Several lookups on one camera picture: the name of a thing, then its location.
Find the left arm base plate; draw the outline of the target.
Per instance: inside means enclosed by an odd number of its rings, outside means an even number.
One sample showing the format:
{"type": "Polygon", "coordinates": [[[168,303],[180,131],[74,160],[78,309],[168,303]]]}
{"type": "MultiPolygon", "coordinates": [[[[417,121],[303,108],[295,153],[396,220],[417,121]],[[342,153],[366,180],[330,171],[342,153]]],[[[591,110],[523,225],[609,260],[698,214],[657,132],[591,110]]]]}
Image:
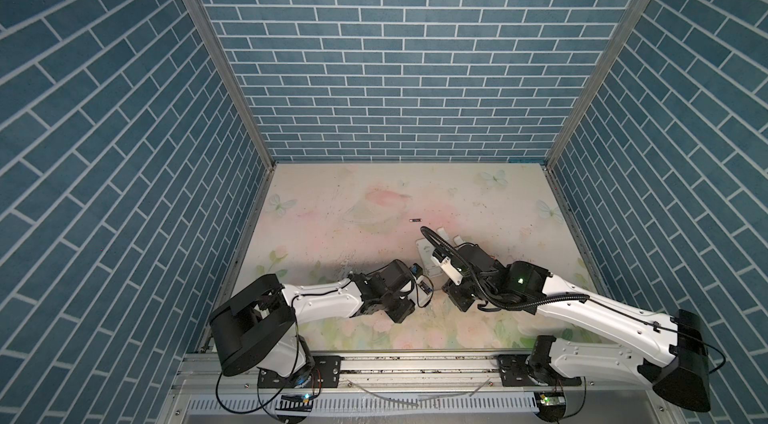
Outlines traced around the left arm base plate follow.
{"type": "Polygon", "coordinates": [[[341,373],[342,357],[339,355],[314,355],[288,378],[284,378],[270,370],[259,372],[258,387],[260,389],[310,388],[312,380],[319,380],[314,387],[337,388],[341,373]]]}

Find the white remote control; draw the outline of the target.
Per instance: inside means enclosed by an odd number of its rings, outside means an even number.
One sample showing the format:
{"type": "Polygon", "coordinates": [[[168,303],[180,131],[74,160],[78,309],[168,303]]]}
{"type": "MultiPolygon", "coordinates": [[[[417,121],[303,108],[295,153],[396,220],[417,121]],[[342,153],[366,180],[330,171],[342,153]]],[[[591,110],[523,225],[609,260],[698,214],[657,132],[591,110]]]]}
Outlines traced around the white remote control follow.
{"type": "Polygon", "coordinates": [[[434,285],[432,280],[426,275],[420,276],[415,284],[415,292],[417,307],[427,307],[431,303],[434,295],[434,285]]]}
{"type": "Polygon", "coordinates": [[[416,246],[424,273],[429,277],[440,276],[442,270],[433,259],[434,246],[425,238],[417,240],[416,246]]]}

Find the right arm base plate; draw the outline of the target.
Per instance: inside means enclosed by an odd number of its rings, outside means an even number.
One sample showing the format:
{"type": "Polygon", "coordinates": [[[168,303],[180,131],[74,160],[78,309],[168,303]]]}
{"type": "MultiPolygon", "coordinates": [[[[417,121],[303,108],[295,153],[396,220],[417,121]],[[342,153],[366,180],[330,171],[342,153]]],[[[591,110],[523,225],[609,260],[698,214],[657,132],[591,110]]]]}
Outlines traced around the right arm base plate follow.
{"type": "Polygon", "coordinates": [[[530,354],[500,354],[496,356],[496,363],[504,387],[582,385],[580,377],[563,377],[552,369],[549,363],[539,362],[530,354]]]}

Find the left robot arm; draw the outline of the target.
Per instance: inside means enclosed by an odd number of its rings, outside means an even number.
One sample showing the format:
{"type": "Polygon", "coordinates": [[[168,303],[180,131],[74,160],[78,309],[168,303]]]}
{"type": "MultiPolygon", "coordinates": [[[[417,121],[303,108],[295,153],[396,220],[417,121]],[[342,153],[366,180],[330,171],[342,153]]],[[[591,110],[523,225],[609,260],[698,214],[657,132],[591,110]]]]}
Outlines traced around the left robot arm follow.
{"type": "Polygon", "coordinates": [[[377,312],[400,324],[417,308],[418,286],[424,282],[420,265],[401,260],[318,285],[284,284],[277,275],[265,274],[210,315],[221,373],[232,377],[257,368],[298,386],[315,368],[300,325],[377,312]]]}

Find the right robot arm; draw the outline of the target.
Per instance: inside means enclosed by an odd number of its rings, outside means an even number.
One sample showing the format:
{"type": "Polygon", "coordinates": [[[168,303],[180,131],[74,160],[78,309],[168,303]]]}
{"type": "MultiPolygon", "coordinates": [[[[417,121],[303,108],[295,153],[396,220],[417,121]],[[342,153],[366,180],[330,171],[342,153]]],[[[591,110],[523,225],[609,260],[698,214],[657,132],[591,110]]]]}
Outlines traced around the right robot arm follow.
{"type": "Polygon", "coordinates": [[[674,315],[621,304],[526,261],[501,264],[478,245],[439,246],[432,262],[446,275],[444,292],[461,311],[526,312],[587,330],[603,343],[539,335],[526,360],[540,385],[588,378],[652,390],[679,408],[711,409],[708,348],[698,315],[674,315]]]}

